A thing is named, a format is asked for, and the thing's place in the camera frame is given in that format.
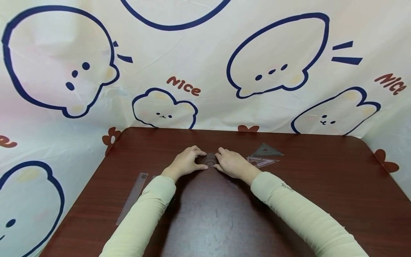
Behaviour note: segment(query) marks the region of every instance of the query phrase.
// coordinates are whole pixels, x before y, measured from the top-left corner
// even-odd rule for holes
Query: wrist
[[[171,178],[174,181],[174,183],[176,183],[177,180],[180,178],[178,174],[179,174],[178,171],[176,171],[172,167],[167,167],[163,170],[163,172],[161,173],[161,176]]]
[[[247,185],[251,186],[254,179],[261,173],[259,169],[254,166],[249,167],[244,172],[242,172],[241,180],[244,181]]]

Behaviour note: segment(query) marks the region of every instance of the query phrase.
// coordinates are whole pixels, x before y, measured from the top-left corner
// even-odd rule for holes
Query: person
[[[175,183],[183,175],[206,170],[195,158],[205,156],[197,146],[178,154],[160,176],[145,187],[124,220],[105,244],[100,257],[143,256],[151,235],[175,193]],[[251,187],[253,194],[267,204],[321,257],[368,256],[336,220],[314,203],[298,194],[284,181],[268,172],[261,172],[240,154],[220,147],[214,167]]]

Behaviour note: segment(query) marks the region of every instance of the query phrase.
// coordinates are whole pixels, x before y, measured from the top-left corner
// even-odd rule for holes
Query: light green sleeve
[[[328,213],[273,174],[261,172],[253,180],[251,191],[301,236],[317,256],[368,256],[354,236]]]
[[[171,178],[157,176],[104,245],[100,257],[140,257],[175,193]]]

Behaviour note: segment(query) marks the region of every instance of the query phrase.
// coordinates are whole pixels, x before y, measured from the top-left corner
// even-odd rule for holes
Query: transparent ruler
[[[125,216],[130,211],[131,207],[133,207],[133,205],[137,202],[137,199],[140,196],[141,190],[143,189],[147,176],[148,176],[148,173],[142,172],[139,174],[139,177],[137,178],[137,181],[134,184],[134,187],[131,190],[129,197],[127,198],[126,204],[124,205],[123,210],[120,213],[120,217],[118,217],[118,220],[115,223],[116,225],[120,225],[120,223],[123,221]]]

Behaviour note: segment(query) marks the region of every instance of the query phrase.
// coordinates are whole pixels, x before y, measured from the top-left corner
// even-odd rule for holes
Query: wooden table
[[[354,137],[129,128],[101,163],[41,257],[98,256],[140,172],[159,175],[188,146],[243,156],[262,143],[282,153],[262,168],[330,213],[375,256],[409,256],[411,203],[367,145]],[[215,169],[182,177],[145,256],[313,256],[252,195]]]

